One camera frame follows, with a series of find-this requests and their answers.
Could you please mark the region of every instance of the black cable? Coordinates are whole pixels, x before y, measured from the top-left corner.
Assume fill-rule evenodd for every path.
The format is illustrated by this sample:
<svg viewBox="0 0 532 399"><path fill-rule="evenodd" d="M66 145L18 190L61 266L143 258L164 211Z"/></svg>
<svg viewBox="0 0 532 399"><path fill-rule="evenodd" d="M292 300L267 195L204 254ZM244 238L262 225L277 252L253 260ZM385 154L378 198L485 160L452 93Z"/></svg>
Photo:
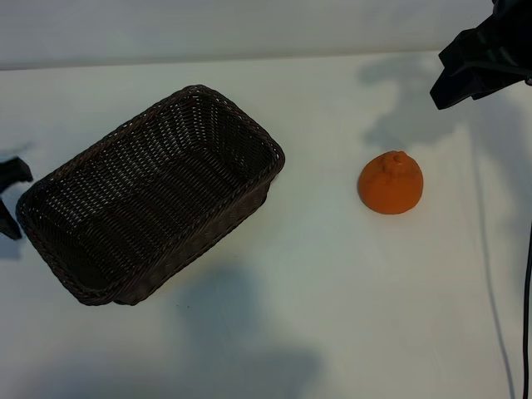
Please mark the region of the black cable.
<svg viewBox="0 0 532 399"><path fill-rule="evenodd" d="M532 229L530 230L529 257L526 262L525 276L525 305L523 315L523 366L525 379L523 383L523 399L529 397L529 305L530 305L530 275L532 274Z"/></svg>

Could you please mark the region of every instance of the woven texture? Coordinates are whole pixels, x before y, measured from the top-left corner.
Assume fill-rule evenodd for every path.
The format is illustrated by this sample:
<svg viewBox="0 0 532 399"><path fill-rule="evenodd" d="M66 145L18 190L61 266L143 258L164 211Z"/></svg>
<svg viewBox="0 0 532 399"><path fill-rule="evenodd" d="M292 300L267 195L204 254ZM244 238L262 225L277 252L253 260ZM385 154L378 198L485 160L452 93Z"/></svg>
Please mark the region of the woven texture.
<svg viewBox="0 0 532 399"><path fill-rule="evenodd" d="M283 164L233 102L190 86L38 181L17 218L81 303L134 305L250 216Z"/></svg>

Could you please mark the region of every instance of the rectangular basket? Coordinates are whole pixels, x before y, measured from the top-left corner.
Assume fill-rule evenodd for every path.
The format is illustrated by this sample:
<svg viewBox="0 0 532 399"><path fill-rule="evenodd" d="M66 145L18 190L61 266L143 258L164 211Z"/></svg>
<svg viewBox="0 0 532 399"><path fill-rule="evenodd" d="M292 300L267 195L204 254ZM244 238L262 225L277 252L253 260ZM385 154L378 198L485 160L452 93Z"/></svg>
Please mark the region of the rectangular basket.
<svg viewBox="0 0 532 399"><path fill-rule="evenodd" d="M190 86L39 180L17 219L81 303L135 305L257 210L283 165L233 102Z"/></svg>

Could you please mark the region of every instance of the black object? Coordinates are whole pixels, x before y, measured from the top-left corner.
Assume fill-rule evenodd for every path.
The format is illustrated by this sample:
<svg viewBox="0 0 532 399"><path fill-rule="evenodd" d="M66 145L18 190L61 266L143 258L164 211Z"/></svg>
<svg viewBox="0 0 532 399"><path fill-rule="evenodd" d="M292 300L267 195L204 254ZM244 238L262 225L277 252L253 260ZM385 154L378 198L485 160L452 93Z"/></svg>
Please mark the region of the black object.
<svg viewBox="0 0 532 399"><path fill-rule="evenodd" d="M13 158L0 163L0 194L10 185L19 181L32 181L32 172L20 158ZM6 205L0 199L0 233L10 239L21 239L22 235L17 222L7 211Z"/></svg>
<svg viewBox="0 0 532 399"><path fill-rule="evenodd" d="M532 85L532 1L495 0L494 11L441 53L445 69L431 90L438 109L478 100L518 81Z"/></svg>
<svg viewBox="0 0 532 399"><path fill-rule="evenodd" d="M523 365L525 368L523 399L529 397L529 306L530 306L530 275L532 274L532 229L530 230L529 257L526 263L525 305L523 316Z"/></svg>

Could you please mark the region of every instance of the orange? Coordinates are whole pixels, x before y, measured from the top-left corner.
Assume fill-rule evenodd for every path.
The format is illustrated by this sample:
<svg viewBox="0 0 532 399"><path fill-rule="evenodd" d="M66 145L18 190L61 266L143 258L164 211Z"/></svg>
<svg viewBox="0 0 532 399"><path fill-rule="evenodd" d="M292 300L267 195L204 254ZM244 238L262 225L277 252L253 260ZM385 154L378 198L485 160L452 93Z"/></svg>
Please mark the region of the orange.
<svg viewBox="0 0 532 399"><path fill-rule="evenodd" d="M379 155L358 178L362 202L379 214L402 214L419 202L423 174L417 162L404 151Z"/></svg>

